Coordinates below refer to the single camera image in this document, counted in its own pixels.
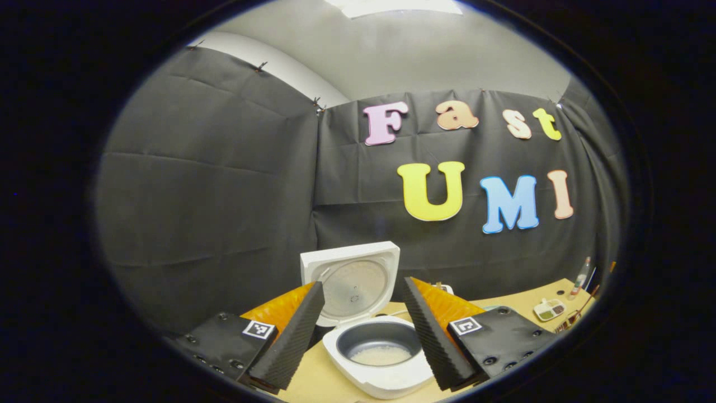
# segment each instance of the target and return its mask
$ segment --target inner pot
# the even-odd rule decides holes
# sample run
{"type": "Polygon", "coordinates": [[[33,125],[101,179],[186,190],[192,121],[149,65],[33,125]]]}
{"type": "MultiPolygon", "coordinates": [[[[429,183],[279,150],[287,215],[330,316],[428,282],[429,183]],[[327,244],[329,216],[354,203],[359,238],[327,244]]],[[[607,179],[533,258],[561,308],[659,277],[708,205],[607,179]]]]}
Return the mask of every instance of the inner pot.
{"type": "Polygon", "coordinates": [[[422,350],[413,327],[391,322],[356,325],[343,332],[336,345],[345,358],[368,366],[399,364],[422,350]]]}

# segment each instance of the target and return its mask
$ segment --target bottle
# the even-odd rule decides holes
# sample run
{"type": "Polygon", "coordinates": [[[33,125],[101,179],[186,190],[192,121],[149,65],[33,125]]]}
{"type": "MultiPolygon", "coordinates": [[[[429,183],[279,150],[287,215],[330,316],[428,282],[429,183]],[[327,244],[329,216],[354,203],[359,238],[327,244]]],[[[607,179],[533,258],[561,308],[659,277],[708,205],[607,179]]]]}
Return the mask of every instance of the bottle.
{"type": "Polygon", "coordinates": [[[579,271],[579,275],[577,276],[576,281],[574,282],[574,288],[572,288],[572,291],[567,295],[568,300],[573,300],[577,294],[579,294],[579,290],[584,286],[584,282],[586,281],[586,276],[589,274],[589,268],[591,257],[587,256],[586,260],[584,261],[584,265],[582,266],[582,269],[579,271]]]}

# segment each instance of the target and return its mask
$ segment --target letter u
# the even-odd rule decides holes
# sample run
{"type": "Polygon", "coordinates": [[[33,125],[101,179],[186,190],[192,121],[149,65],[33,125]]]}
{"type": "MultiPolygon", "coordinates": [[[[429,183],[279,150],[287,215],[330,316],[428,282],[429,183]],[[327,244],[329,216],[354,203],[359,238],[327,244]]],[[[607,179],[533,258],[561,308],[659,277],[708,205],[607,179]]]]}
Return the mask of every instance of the letter u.
{"type": "Polygon", "coordinates": [[[465,165],[457,161],[443,162],[437,166],[445,174],[447,200],[443,204],[431,204],[427,200],[427,174],[430,166],[425,163],[407,163],[398,167],[403,178],[405,209],[422,221],[443,221],[455,216],[463,207],[463,183],[460,172],[465,165]]]}

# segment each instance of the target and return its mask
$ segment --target pink letter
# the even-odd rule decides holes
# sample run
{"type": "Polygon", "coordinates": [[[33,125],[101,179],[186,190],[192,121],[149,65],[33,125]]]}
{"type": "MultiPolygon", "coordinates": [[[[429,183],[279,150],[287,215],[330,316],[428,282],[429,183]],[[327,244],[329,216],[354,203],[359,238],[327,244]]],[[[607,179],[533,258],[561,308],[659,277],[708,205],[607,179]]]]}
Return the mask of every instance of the pink letter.
{"type": "Polygon", "coordinates": [[[517,110],[505,109],[502,111],[502,117],[507,121],[507,130],[516,138],[530,138],[532,131],[525,124],[525,117],[517,110]]]}
{"type": "Polygon", "coordinates": [[[402,120],[398,112],[392,112],[386,116],[389,110],[397,110],[401,113],[407,113],[407,104],[404,102],[388,103],[385,105],[369,106],[363,110],[368,115],[368,138],[365,139],[366,146],[376,146],[377,144],[388,144],[395,141],[395,134],[388,133],[388,126],[394,131],[400,130],[402,120]]]}
{"type": "Polygon", "coordinates": [[[567,192],[567,173],[565,171],[552,171],[547,177],[554,185],[554,196],[557,198],[557,210],[554,211],[554,217],[557,219],[565,219],[572,217],[574,209],[569,204],[569,192],[567,192]]]}

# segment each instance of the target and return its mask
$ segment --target ceiling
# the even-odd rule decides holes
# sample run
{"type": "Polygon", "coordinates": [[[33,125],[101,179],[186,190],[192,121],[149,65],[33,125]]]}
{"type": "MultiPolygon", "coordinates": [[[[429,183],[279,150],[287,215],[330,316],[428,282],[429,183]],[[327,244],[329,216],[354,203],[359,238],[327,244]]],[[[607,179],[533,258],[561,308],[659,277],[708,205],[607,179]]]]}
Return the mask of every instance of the ceiling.
{"type": "Polygon", "coordinates": [[[423,90],[502,90],[557,101],[570,74],[471,6],[349,19],[324,0],[276,0],[215,28],[298,60],[350,100],[423,90]]]}

